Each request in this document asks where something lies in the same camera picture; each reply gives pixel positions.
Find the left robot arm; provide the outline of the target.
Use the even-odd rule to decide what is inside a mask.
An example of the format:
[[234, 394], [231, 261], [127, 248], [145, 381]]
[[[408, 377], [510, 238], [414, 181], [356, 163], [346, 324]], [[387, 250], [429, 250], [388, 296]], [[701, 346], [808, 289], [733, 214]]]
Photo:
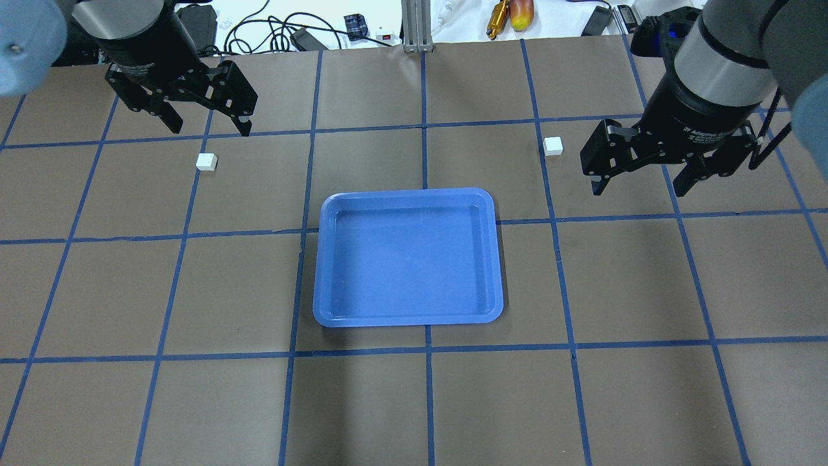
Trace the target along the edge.
[[1, 20], [3, 97], [38, 88], [77, 24], [109, 57], [105, 80], [130, 110], [180, 133], [173, 103], [194, 102], [250, 135], [257, 92], [236, 63], [201, 61], [173, 1], [3, 1]]

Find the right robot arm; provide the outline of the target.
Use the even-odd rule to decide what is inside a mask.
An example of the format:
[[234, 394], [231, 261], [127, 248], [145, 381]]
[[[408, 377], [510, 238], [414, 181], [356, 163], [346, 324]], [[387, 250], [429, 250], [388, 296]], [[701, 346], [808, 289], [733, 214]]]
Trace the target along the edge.
[[826, 2], [709, 1], [647, 17], [633, 33], [633, 55], [657, 57], [664, 76], [630, 127], [601, 121], [580, 151], [594, 195], [624, 172], [681, 164], [672, 186], [752, 170], [779, 144], [760, 148], [749, 116], [772, 91], [790, 108], [787, 132], [826, 174]]

